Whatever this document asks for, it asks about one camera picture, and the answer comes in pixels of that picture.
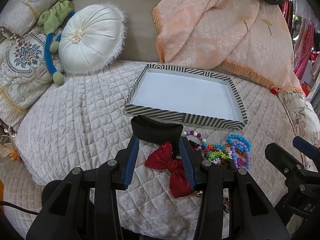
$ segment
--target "hanging clothes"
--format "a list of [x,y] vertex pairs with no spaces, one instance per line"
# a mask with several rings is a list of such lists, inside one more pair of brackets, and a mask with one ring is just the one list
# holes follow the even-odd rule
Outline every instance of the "hanging clothes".
[[313,46],[313,36],[314,36],[314,31],[315,31],[315,26],[313,23],[309,22],[307,30],[303,28],[300,30],[299,38],[300,35],[304,36],[303,43],[299,43],[294,46],[294,51],[298,55],[298,61],[297,64],[295,65],[293,72],[296,74],[299,80],[302,79],[302,76],[306,70],[310,55],[311,55],[311,48]]
[[287,23],[289,32],[292,30],[292,18],[293,18],[293,2],[289,0],[284,0],[284,4],[280,5],[281,11]]
[[295,14],[305,18],[315,24],[315,30],[320,33],[320,22],[315,16],[311,6],[307,0],[294,0],[296,2]]

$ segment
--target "beaded bracelet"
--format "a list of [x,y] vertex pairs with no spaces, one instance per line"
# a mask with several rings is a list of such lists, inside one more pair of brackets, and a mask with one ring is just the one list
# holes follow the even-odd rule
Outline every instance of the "beaded bracelet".
[[221,160],[224,159],[232,159],[233,164],[236,169],[240,167],[244,167],[247,170],[250,169],[250,150],[251,144],[243,137],[230,134],[227,137],[227,144],[218,145],[218,144],[208,144],[207,140],[200,133],[194,131],[184,131],[181,136],[189,136],[193,135],[194,137],[198,137],[202,145],[197,147],[197,150],[204,150],[204,157],[219,165]]
[[251,144],[245,138],[237,134],[230,134],[227,137],[227,143],[231,148],[231,156],[234,165],[237,168],[245,166],[247,169],[250,169]]

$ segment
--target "white decorative roll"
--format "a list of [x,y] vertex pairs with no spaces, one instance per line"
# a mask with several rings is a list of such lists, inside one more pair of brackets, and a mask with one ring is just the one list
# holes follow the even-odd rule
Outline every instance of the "white decorative roll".
[[124,20],[122,11],[111,4],[89,5],[74,14],[59,44],[64,70],[85,74],[108,66],[122,51]]

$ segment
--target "black cable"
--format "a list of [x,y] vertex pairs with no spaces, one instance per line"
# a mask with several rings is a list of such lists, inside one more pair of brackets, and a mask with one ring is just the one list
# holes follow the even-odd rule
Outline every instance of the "black cable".
[[10,203],[10,202],[7,202],[7,201],[0,201],[0,206],[12,207],[12,208],[18,209],[18,210],[20,210],[20,211],[22,211],[22,212],[29,213],[29,214],[32,214],[32,215],[37,215],[37,214],[39,214],[38,212],[30,211],[30,210],[21,208],[21,207],[19,207],[19,206],[16,206],[16,205]]

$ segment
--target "fluffy trim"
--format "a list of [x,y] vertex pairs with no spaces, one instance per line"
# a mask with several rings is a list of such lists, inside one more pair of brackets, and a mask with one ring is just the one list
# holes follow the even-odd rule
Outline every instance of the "fluffy trim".
[[83,73],[73,73],[72,71],[68,71],[68,68],[63,66],[63,69],[65,70],[66,73],[69,74],[75,74],[75,75],[81,75],[81,74],[93,74],[93,73],[97,73],[100,71],[103,71],[106,67],[108,67],[113,61],[115,61],[117,59],[117,57],[119,57],[119,55],[121,54],[123,47],[124,47],[124,40],[126,37],[126,27],[125,27],[125,22],[126,22],[126,15],[123,13],[123,11],[121,11],[117,6],[113,5],[112,3],[103,3],[102,5],[106,5],[110,8],[112,8],[120,17],[121,20],[121,29],[120,29],[120,33],[119,33],[119,39],[118,42],[116,43],[115,47],[113,48],[112,53],[110,54],[110,57],[106,58],[105,61],[101,62],[99,65],[95,66],[94,68],[87,70],[86,72]]

